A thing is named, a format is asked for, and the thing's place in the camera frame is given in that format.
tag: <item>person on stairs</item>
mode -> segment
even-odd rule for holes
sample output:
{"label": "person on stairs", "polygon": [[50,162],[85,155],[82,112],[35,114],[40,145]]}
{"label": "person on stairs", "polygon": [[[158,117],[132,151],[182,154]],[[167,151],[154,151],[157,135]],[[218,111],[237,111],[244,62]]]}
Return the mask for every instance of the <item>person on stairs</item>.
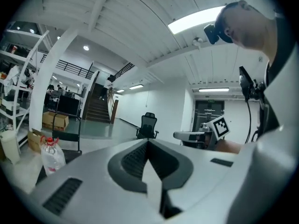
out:
{"label": "person on stairs", "polygon": [[102,88],[101,94],[100,94],[100,99],[104,100],[104,97],[107,98],[107,90],[112,88],[112,82],[110,81],[110,77],[107,78],[105,81],[104,87]]}

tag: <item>trash can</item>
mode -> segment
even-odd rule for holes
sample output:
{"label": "trash can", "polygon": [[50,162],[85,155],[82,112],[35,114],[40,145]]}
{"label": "trash can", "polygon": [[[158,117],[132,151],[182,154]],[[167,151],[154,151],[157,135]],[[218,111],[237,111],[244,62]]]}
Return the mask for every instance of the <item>trash can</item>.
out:
{"label": "trash can", "polygon": [[12,164],[16,164],[16,162],[20,160],[20,154],[15,131],[7,130],[0,133],[0,140],[6,158],[9,159]]}

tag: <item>black cable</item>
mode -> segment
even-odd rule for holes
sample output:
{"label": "black cable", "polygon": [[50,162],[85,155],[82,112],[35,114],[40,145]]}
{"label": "black cable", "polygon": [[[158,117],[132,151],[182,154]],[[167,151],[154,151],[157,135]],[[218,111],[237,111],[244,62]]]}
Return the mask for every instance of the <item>black cable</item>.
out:
{"label": "black cable", "polygon": [[248,107],[248,111],[249,111],[249,130],[248,130],[248,135],[247,135],[245,143],[248,142],[249,137],[250,137],[250,133],[251,133],[251,112],[250,112],[250,107],[249,107],[248,101],[246,103],[247,103],[247,107]]}

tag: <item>staircase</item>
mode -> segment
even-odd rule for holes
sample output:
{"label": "staircase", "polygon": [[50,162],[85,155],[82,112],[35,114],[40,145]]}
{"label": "staircase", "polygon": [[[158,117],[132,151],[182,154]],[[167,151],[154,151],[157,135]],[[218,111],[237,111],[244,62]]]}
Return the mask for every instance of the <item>staircase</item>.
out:
{"label": "staircase", "polygon": [[99,100],[103,86],[95,84],[93,94],[87,109],[87,120],[110,123],[107,100]]}

